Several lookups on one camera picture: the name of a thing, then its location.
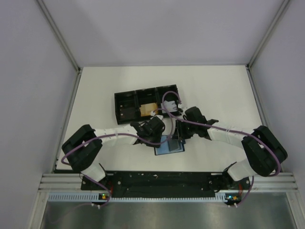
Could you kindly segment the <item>black credit card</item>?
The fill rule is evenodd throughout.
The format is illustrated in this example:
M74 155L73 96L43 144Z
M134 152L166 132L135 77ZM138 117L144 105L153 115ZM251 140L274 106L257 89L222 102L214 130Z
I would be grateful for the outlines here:
M181 150L181 143L177 140L168 141L168 148L170 152L179 151Z

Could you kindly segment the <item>blue leather card holder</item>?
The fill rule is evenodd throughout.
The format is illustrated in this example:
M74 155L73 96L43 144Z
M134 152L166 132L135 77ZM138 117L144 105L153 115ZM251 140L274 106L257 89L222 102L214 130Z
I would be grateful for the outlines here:
M185 151L185 140L170 139L161 144L159 148L154 149L156 156L168 155L173 153L180 153Z

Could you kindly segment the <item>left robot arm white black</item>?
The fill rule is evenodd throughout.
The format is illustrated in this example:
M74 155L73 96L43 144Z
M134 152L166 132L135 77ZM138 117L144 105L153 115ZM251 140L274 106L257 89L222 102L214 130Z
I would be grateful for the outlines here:
M95 162L103 147L136 144L158 147L164 130L165 124L157 116L142 124L132 122L111 129L94 129L90 125L83 125L62 145L62 162L67 159L74 172L89 177L97 189L103 189L108 184L108 178L103 167Z

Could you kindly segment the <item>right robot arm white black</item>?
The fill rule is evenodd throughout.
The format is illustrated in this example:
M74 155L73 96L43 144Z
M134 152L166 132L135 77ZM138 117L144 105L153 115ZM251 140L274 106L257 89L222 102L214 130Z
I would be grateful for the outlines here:
M267 126L239 129L215 119L207 120L198 107L191 107L182 118L176 118L176 131L183 140L198 135L244 150L246 158L224 170L222 182L229 189L235 188L246 177L276 176L281 171L281 163L288 157L287 151Z

